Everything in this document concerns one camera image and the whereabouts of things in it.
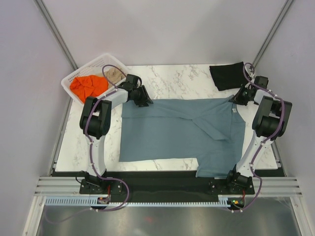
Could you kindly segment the blue t shirt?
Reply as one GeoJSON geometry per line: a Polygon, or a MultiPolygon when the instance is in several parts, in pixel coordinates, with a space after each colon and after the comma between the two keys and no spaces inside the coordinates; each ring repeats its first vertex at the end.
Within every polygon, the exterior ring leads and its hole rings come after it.
{"type": "Polygon", "coordinates": [[[224,177],[241,160],[245,128],[229,98],[127,102],[120,161],[195,158],[197,177],[224,177]]]}

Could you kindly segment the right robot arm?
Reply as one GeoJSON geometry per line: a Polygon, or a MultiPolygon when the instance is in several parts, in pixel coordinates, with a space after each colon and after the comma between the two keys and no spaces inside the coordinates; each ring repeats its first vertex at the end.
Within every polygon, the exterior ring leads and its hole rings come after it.
{"type": "Polygon", "coordinates": [[[266,149],[281,137],[287,127],[292,103],[284,101],[267,88],[268,78],[257,76],[240,90],[229,102],[246,106],[253,101],[258,109],[252,122],[253,136],[241,160],[235,165],[225,181],[230,193],[238,193],[243,183],[249,183],[256,166],[266,149]]]}

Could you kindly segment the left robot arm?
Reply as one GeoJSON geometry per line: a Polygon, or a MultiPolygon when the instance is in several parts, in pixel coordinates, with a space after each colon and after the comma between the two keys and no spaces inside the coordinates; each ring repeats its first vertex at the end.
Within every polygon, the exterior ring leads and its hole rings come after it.
{"type": "Polygon", "coordinates": [[[148,95],[142,79],[127,74],[125,81],[100,98],[89,96],[84,104],[80,128],[86,136],[89,147],[89,167],[87,173],[95,178],[91,188],[96,193],[104,193],[108,188],[105,177],[104,142],[111,125],[112,110],[117,106],[133,101],[137,107],[148,107],[153,101],[148,95]]]}

